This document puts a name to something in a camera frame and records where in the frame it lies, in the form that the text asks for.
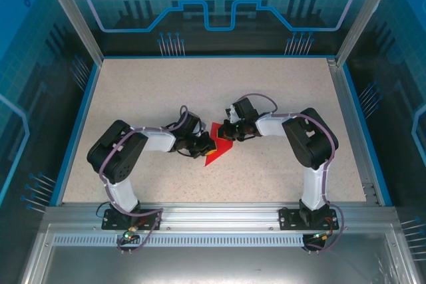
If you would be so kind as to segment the blue table edge trim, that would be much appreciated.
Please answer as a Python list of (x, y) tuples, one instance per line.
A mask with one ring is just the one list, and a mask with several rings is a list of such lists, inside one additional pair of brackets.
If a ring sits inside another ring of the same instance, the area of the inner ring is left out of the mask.
[(93, 98), (100, 70), (101, 67), (99, 67), (97, 64), (94, 64), (81, 100), (79, 111), (77, 113), (73, 130), (70, 135), (69, 143), (67, 145), (67, 149), (59, 170), (57, 181), (53, 190), (53, 195), (51, 196), (49, 202), (50, 206), (59, 206), (62, 203), (63, 195), (67, 187), (67, 182), (69, 180), (71, 168), (73, 166), (79, 141), (81, 139), (81, 134), (83, 132), (87, 114), (89, 112), (91, 100)]
[(356, 92), (352, 77), (350, 75), (349, 69), (346, 64), (342, 66), (343, 73), (345, 76), (346, 83), (348, 85), (351, 100), (354, 104), (355, 112), (356, 112), (356, 118), (359, 122), (360, 127), (360, 134), (362, 141), (362, 145), (365, 149), (365, 151), (362, 152), (363, 155), (367, 157), (366, 160), (364, 160), (364, 164), (367, 165), (367, 168), (371, 171), (369, 175), (371, 176), (371, 179), (374, 180), (373, 185), (375, 187), (376, 196), (379, 201), (379, 204), (381, 206), (392, 206), (391, 197), (389, 195), (387, 185), (385, 182), (385, 179), (383, 177), (383, 172), (381, 170), (381, 166), (379, 164), (379, 160), (377, 158), (377, 154), (375, 152), (373, 142), (371, 140), (371, 136), (367, 127), (367, 122), (364, 116), (364, 113), (361, 109), (361, 103), (359, 101), (358, 94)]

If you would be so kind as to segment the grey metal tray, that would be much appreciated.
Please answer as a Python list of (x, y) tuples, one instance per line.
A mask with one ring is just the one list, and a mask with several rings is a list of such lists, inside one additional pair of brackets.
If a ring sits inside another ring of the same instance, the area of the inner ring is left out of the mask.
[(401, 233), (349, 233), (301, 247), (57, 247), (40, 234), (19, 284), (421, 284)]

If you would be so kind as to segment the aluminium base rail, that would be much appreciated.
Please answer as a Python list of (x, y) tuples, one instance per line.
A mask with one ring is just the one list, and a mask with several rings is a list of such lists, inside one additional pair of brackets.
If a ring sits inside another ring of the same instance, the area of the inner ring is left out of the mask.
[[(168, 203), (145, 205), (164, 209), (160, 231), (182, 233), (218, 233), (247, 231), (276, 233), (280, 230), (278, 210), (297, 209), (296, 202), (284, 203)], [(367, 202), (343, 202), (338, 205), (344, 216), (343, 229), (350, 232), (382, 232), (398, 225), (396, 209)], [(43, 231), (98, 231), (101, 218), (95, 215), (96, 204), (65, 204), (46, 209), (41, 222)]]

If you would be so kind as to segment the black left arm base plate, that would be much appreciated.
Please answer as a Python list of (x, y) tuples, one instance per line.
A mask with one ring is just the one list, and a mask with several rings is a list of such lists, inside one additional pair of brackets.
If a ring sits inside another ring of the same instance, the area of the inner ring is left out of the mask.
[(132, 226), (136, 226), (138, 230), (149, 231), (155, 223), (155, 216), (148, 215), (144, 217), (131, 217), (124, 215), (115, 209), (107, 209), (104, 211), (101, 223), (102, 230), (124, 231)]

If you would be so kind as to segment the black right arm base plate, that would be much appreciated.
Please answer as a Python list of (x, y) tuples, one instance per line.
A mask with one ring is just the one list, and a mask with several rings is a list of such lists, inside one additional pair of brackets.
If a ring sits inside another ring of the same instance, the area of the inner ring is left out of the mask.
[(288, 230), (339, 230), (335, 210), (309, 214), (306, 210), (282, 208), (278, 211), (278, 222), (282, 231)]

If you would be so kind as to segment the aluminium side rail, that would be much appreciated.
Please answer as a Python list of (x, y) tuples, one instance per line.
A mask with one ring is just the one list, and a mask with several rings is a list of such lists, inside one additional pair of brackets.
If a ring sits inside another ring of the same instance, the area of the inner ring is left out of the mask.
[(367, 142), (363, 134), (346, 76), (343, 70), (337, 66), (335, 59), (327, 58), (326, 60), (339, 101), (366, 202), (369, 205), (382, 206), (381, 193), (377, 191), (377, 175), (370, 158)]

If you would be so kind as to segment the aluminium frame post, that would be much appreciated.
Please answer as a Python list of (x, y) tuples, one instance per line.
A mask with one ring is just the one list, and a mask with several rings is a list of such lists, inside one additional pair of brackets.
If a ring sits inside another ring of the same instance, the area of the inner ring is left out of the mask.
[(69, 21), (75, 28), (79, 38), (83, 42), (86, 50), (89, 52), (91, 58), (94, 63), (98, 67), (102, 67), (104, 56), (101, 53), (101, 49), (99, 48), (89, 26), (87, 25), (78, 5), (75, 0), (57, 0)]
[(355, 18), (355, 21), (353, 22), (353, 25), (351, 26), (339, 51), (336, 54), (335, 63), (337, 68), (343, 68), (344, 63), (355, 47), (362, 32), (377, 9), (380, 1), (381, 0), (365, 0), (363, 3), (359, 13), (357, 14), (357, 17)]

